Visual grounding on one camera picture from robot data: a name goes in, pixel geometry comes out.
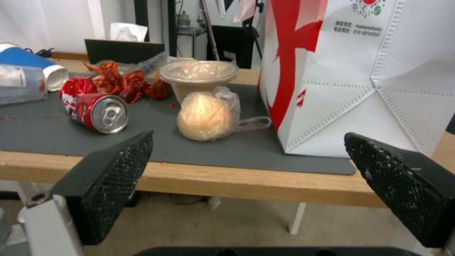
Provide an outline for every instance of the wooden table edge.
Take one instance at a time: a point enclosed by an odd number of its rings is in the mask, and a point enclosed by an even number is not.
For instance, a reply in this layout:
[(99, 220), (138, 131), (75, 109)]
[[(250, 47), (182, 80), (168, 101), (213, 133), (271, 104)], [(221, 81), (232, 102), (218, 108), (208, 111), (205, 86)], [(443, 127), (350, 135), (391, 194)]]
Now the wooden table edge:
[[(82, 157), (0, 151), (0, 179), (55, 183)], [(384, 207), (360, 174), (330, 175), (149, 162), (138, 190)]]

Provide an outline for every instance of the bag logo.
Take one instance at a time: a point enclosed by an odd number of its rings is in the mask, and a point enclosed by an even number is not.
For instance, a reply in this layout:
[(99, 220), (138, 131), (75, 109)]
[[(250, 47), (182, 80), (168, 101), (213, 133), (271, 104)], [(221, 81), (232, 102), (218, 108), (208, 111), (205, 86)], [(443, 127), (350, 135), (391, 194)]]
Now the bag logo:
[(368, 17), (378, 16), (385, 6), (385, 0), (351, 0), (352, 9), (355, 13)]
[[(324, 13), (328, 0), (319, 1), (320, 11)], [(278, 49), (275, 59), (280, 59), (280, 78), (273, 105), (271, 106), (268, 103), (267, 98), (266, 101), (275, 130), (278, 130), (286, 115), (295, 88), (295, 49), (316, 52), (319, 32), (322, 27), (322, 17), (295, 29), (300, 5), (309, 6), (313, 3), (314, 0), (286, 0), (286, 4), (280, 0), (270, 0), (278, 37)], [(305, 93), (299, 97), (298, 107), (303, 106), (304, 96)]]

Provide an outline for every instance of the red soda can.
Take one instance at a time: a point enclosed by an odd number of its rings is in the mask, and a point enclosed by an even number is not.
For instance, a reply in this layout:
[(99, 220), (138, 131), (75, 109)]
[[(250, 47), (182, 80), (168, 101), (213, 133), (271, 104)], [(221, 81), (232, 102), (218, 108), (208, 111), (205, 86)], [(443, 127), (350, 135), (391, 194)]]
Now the red soda can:
[(98, 89), (89, 77), (74, 77), (66, 81), (60, 90), (60, 100), (66, 112), (74, 110), (76, 96), (87, 93), (96, 93)]
[(129, 122), (125, 100), (97, 92), (95, 84), (88, 77), (68, 80), (60, 90), (60, 100), (72, 119), (101, 133), (117, 133)]
[(130, 120), (125, 100), (104, 92), (76, 96), (74, 111), (69, 114), (88, 128), (105, 134), (123, 130)]

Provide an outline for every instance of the crayfish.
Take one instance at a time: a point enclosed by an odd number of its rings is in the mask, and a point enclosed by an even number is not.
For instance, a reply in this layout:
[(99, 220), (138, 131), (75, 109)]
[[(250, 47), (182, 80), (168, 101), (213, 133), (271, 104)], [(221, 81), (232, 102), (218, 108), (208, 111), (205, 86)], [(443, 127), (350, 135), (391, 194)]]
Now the crayfish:
[(164, 99), (168, 95), (168, 84), (163, 82), (158, 75), (150, 84), (145, 81), (145, 73), (142, 70), (132, 71), (122, 76), (114, 61), (104, 62), (98, 68), (85, 63), (84, 65), (91, 72), (100, 75), (93, 79), (99, 91), (118, 94), (127, 103), (135, 103), (142, 98), (143, 94), (153, 99)]

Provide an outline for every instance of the red and white bag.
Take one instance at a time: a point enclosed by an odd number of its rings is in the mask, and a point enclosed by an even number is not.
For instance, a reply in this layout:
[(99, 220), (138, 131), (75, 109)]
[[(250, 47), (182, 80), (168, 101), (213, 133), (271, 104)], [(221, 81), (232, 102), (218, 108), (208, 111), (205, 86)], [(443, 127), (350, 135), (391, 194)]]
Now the red and white bag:
[(260, 93), (288, 154), (356, 132), (431, 155), (455, 111), (455, 1), (269, 0)]

